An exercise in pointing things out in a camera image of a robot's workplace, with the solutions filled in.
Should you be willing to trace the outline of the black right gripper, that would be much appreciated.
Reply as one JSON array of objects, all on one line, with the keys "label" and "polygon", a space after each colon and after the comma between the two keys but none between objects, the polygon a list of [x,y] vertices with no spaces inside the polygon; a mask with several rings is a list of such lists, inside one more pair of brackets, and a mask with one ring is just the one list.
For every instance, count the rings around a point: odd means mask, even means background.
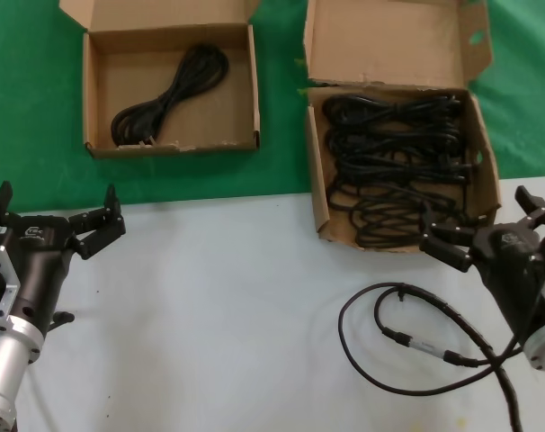
[{"label": "black right gripper", "polygon": [[419,249],[462,273],[476,267],[510,330],[529,338],[545,326],[545,305],[537,299],[545,281],[545,257],[534,232],[545,226],[545,200],[523,185],[516,188],[514,199],[525,216],[518,223],[487,228],[440,223],[423,202]]}]

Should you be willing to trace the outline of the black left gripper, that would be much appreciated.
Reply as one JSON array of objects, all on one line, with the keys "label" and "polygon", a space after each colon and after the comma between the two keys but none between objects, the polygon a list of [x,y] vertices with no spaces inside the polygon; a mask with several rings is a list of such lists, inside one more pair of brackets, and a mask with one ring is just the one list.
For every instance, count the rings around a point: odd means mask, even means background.
[{"label": "black left gripper", "polygon": [[58,297],[76,252],[87,260],[126,233],[121,203],[113,184],[103,207],[71,216],[20,216],[8,213],[13,198],[9,181],[0,186],[0,226],[10,231],[9,245],[20,288],[8,315],[25,320],[46,334],[75,320],[57,311]]}]

